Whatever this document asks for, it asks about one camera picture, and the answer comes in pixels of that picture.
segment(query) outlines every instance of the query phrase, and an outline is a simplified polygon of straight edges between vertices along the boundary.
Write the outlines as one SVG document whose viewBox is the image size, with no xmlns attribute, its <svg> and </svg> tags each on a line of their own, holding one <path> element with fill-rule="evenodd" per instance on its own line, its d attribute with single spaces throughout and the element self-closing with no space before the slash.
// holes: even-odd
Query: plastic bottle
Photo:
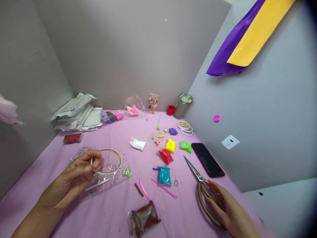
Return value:
<svg viewBox="0 0 317 238">
<path fill-rule="evenodd" d="M 183 118 L 185 113 L 187 112 L 192 100 L 193 100 L 192 95 L 182 94 L 179 97 L 179 102 L 177 104 L 176 111 L 174 112 L 173 116 L 177 119 Z"/>
</svg>

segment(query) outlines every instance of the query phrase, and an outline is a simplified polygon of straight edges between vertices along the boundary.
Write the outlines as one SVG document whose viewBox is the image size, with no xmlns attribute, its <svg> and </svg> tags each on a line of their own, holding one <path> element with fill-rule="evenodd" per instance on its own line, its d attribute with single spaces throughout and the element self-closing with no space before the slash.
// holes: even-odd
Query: electrical socket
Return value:
<svg viewBox="0 0 317 238">
<path fill-rule="evenodd" d="M 236 138 L 234 138 L 233 135 L 228 136 L 226 139 L 224 139 L 222 141 L 222 144 L 227 149 L 231 149 L 231 148 L 235 147 L 239 143 L 240 143 L 240 141 L 238 141 Z"/>
</svg>

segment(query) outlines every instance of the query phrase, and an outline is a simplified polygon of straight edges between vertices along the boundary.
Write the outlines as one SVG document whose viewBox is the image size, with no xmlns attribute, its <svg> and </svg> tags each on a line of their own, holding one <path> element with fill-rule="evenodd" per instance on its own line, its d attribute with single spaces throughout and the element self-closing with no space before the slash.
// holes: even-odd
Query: black phone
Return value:
<svg viewBox="0 0 317 238">
<path fill-rule="evenodd" d="M 225 176 L 224 171 L 221 169 L 219 164 L 216 162 L 211 153 L 209 153 L 203 143 L 192 143 L 192 148 L 204 166 L 209 177 L 216 178 Z"/>
</svg>

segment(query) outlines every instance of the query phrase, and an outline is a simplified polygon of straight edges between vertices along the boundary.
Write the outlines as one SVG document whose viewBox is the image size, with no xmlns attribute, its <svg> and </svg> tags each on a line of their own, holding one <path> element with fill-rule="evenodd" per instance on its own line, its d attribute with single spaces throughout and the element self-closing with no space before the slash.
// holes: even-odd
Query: small red cup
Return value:
<svg viewBox="0 0 317 238">
<path fill-rule="evenodd" d="M 176 107 L 174 107 L 173 105 L 169 105 L 168 109 L 167 109 L 167 114 L 168 115 L 173 115 L 173 113 L 175 112 Z"/>
</svg>

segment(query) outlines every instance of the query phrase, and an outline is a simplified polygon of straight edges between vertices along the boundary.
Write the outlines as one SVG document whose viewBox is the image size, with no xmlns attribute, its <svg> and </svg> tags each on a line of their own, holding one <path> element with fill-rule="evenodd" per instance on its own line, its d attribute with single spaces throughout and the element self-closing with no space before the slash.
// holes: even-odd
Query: brown clay stick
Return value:
<svg viewBox="0 0 317 238">
<path fill-rule="evenodd" d="M 136 187 L 136 189 L 138 190 L 139 194 L 144 197 L 143 193 L 141 192 L 141 190 L 139 189 L 139 186 L 135 183 L 134 186 Z"/>
</svg>

